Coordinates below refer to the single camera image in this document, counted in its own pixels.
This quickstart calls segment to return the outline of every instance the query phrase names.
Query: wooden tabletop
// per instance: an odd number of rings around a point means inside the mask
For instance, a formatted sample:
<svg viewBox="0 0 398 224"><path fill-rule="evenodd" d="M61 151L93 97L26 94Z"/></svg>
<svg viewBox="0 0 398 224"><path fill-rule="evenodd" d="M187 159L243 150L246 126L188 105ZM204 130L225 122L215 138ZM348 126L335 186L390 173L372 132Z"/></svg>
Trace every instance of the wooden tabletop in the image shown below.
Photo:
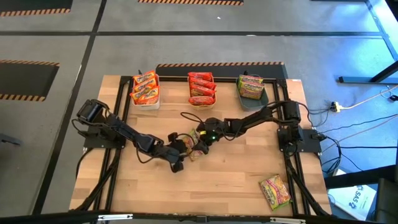
<svg viewBox="0 0 398 224"><path fill-rule="evenodd" d="M104 76L99 91L98 99L106 103L111 111L119 79L120 76ZM186 82L160 82L159 110L139 111L131 106L127 123L140 133L153 134L166 141L167 135L172 132L187 133L197 127L198 123L180 116L182 111L195 113L201 119L243 118L250 114L241 109L234 83L217 85L217 102L213 109L197 111L188 104ZM306 103L300 80L287 80L287 86L292 100ZM266 92L269 101L274 101L271 85L266 85ZM301 106L300 112L300 125L309 128L307 111ZM210 147L209 154L194 162L186 159L184 170L176 174L171 172L168 162L160 159L147 164L139 163L136 149L128 142L121 154L111 210L202 215L291 215L291 206L272 212L258 184L279 174L288 186L283 155L277 142L277 128L274 123L263 123L234 141L222 139ZM81 163L70 208L79 206L97 184L103 155L104 149L95 149ZM331 213L319 159L312 153L300 155L306 186L323 209ZM143 160L148 158L143 154L141 157ZM106 192L107 186L101 208L104 207ZM298 209L303 213L297 186L295 192Z"/></svg>

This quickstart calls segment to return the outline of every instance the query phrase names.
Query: stack of snack bags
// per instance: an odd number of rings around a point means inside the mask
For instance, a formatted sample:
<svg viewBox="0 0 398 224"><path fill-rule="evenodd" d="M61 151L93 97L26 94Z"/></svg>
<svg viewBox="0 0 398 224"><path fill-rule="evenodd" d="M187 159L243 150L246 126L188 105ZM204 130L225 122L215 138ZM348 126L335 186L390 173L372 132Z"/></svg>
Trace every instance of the stack of snack bags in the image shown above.
<svg viewBox="0 0 398 224"><path fill-rule="evenodd" d="M215 103L216 84L211 72L190 72L188 81L191 105L202 106Z"/></svg>
<svg viewBox="0 0 398 224"><path fill-rule="evenodd" d="M262 96L262 90L264 89L262 81L263 79L260 77L240 75L238 82L239 94L242 97L260 100Z"/></svg>
<svg viewBox="0 0 398 224"><path fill-rule="evenodd" d="M134 86L130 96L136 105L151 105L159 100L159 83L155 71L133 77Z"/></svg>

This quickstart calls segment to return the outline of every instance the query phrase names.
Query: white cable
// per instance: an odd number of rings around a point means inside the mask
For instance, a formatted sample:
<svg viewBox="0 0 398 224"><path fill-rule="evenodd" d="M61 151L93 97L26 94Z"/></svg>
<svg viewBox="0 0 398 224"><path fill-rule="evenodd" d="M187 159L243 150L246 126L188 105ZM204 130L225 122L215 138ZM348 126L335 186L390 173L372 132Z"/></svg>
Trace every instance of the white cable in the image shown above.
<svg viewBox="0 0 398 224"><path fill-rule="evenodd" d="M375 98L375 97L377 97L377 96L380 96L380 95L382 95L382 94L384 94L384 93L390 92L390 91L392 91L393 89L395 89L395 88L397 88L397 87L398 87L398 85L392 87L392 88L389 89L389 90L382 91L382 92L380 92L379 94L374 95L374 96L372 96L372 97L370 97L370 98L368 98L368 99L366 99L366 100L364 100L364 101L362 101L362 102L359 102L359 103L357 103L357 104L355 104L355 105L353 105L353 106L349 106L349 107L340 106L340 109L341 109L341 110L352 109L352 108L354 108L354 107L356 107L356 106L358 106L358 105L361 105L361 104L363 104L363 103L365 103L365 102L367 102L367 101L369 101L369 100L371 100L371 99L373 99L373 98Z"/></svg>
<svg viewBox="0 0 398 224"><path fill-rule="evenodd" d="M345 137L345 138L342 138L342 139L340 139L339 141L337 141L337 142L335 142L334 144L332 144L331 146L327 147L327 148L326 148L324 151L322 151L322 152L325 152L326 150L328 150L328 149L330 149L331 147L333 147L335 144L340 143L342 140L351 138L351 137L353 137L353 136L355 136L355 135L357 135L357 134L361 134L361 133L364 133L364 132L366 132L366 131L369 131L369 130L372 130L372 129L374 129L374 128L377 128L378 126L381 126L381 125L383 125L383 124L389 122L390 120L392 120L392 119L394 119L394 118L396 118L396 117L398 117L398 114L395 115L395 116L393 116L392 118L386 120L386 121L381 122L380 124L378 124L378 125L376 125L376 126L373 126L373 127L371 127L371 128L365 129L365 130L360 131L360 132L358 132L358 133L352 134L352 135L347 136L347 137Z"/></svg>

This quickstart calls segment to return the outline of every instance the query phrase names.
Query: red snack bag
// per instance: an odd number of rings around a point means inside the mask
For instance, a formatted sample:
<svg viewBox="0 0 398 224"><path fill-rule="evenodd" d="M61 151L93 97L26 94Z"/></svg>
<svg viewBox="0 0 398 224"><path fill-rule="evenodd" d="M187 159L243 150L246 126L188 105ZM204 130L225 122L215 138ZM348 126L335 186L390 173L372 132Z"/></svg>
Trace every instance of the red snack bag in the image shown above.
<svg viewBox="0 0 398 224"><path fill-rule="evenodd" d="M216 88L216 84L215 83L209 82L209 81L206 81L206 80L202 80L202 79L199 79L199 78L190 78L189 82L192 83L192 84L204 86L204 87L212 89L212 90L214 90Z"/></svg>
<svg viewBox="0 0 398 224"><path fill-rule="evenodd" d="M213 75L211 72L190 72L188 73L189 78L200 78L206 81L211 81Z"/></svg>
<svg viewBox="0 0 398 224"><path fill-rule="evenodd" d="M211 90L209 88L196 84L191 84L190 89L191 96L214 96L214 94L216 93L215 90Z"/></svg>
<svg viewBox="0 0 398 224"><path fill-rule="evenodd" d="M189 98L189 102L193 106L212 105L214 98L211 96L193 96Z"/></svg>

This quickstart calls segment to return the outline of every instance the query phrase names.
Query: black floor line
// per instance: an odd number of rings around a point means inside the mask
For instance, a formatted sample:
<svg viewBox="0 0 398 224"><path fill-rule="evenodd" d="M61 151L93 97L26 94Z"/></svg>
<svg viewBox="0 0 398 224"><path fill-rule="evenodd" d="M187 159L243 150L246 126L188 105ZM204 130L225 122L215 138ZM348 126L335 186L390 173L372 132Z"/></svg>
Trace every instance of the black floor line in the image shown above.
<svg viewBox="0 0 398 224"><path fill-rule="evenodd" d="M99 7L99 11L98 11L97 18L95 20L92 32L96 32L98 30L98 27L100 26L100 22L102 19L102 15L104 13L106 1L107 0L102 0L102 2L101 2L101 6ZM42 213L42 209L43 209L43 206L45 203L45 198L47 197L47 192L49 191L49 188L51 185L52 177L54 175L54 171L57 166L58 158L61 153L62 145L65 140L65 136L67 134L67 130L69 127L70 118L72 117L76 99L79 94L79 90L81 87L81 83L83 81L83 77L85 75L88 60L90 59L91 51L93 50L95 37L96 37L95 35L91 35L88 40L83 59L81 61L81 67L80 67L79 73L77 75L75 85L73 86L72 93L70 95L66 111L63 115L61 126L57 133L57 138L55 140L55 144L54 144L54 147L51 152L50 161L49 161L49 164L45 171L45 175L44 175L42 184L40 186L39 194L37 195L37 199L36 199L36 202L35 202L35 205L33 208L33 212L32 212L33 215L38 215L38 214Z"/></svg>
<svg viewBox="0 0 398 224"><path fill-rule="evenodd" d="M364 0L368 5L368 9L374 18L377 18L373 11L373 7L369 1ZM57 138L55 140L54 147L51 152L49 164L45 172L42 184L40 186L37 200L34 204L33 214L40 214L49 190L53 173L55 171L59 155L61 153L62 145L65 140L67 129L69 126L70 118L72 117L73 109L75 107L78 92L83 81L85 70L91 55L91 51L94 46L96 36L193 36L193 35L209 35L209 36L303 36L303 37L382 37L386 42L387 47L394 59L398 60L396 51L392 47L389 41L388 35L385 33L382 25L379 23L378 18L375 19L375 23L379 29L379 32L261 32L261 31L101 31L98 32L100 22L104 13L107 0L102 0L99 7L99 11L93 26L92 31L0 31L0 36L90 36L83 59L81 61L81 68L76 78L75 85L72 89L70 99L67 104L66 111L62 118L62 123L59 127Z"/></svg>

